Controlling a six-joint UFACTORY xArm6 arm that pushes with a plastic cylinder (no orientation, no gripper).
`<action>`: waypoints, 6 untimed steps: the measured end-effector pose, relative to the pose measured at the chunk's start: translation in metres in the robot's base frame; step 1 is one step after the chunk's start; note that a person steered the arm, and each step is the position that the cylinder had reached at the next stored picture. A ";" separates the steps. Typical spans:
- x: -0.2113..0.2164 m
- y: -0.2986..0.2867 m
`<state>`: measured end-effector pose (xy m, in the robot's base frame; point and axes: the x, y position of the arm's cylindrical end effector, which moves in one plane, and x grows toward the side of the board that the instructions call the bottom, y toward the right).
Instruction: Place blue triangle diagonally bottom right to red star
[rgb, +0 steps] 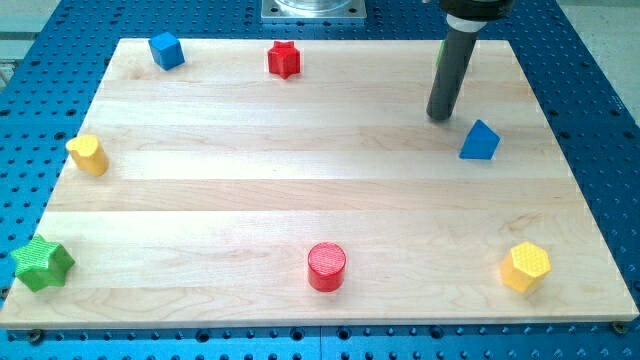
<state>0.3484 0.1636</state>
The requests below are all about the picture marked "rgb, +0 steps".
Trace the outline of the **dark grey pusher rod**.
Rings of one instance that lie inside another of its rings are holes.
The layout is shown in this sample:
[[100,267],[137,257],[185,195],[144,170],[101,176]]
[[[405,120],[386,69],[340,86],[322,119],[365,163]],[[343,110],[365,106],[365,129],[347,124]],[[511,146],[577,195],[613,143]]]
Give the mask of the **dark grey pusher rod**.
[[426,108],[427,115],[435,121],[451,117],[479,32],[485,21],[470,21],[446,16],[448,31],[446,45]]

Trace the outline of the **black tool mount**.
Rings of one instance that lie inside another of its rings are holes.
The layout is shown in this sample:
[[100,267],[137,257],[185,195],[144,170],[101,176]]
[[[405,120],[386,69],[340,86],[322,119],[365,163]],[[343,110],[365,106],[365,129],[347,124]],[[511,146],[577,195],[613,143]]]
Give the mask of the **black tool mount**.
[[495,21],[508,16],[515,0],[440,0],[448,15],[470,21]]

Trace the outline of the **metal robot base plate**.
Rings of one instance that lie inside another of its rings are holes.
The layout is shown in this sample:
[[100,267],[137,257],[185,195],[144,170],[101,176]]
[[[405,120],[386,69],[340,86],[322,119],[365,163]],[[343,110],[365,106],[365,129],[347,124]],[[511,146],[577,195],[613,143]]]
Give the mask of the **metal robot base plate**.
[[285,20],[364,20],[365,0],[261,0],[261,18]]

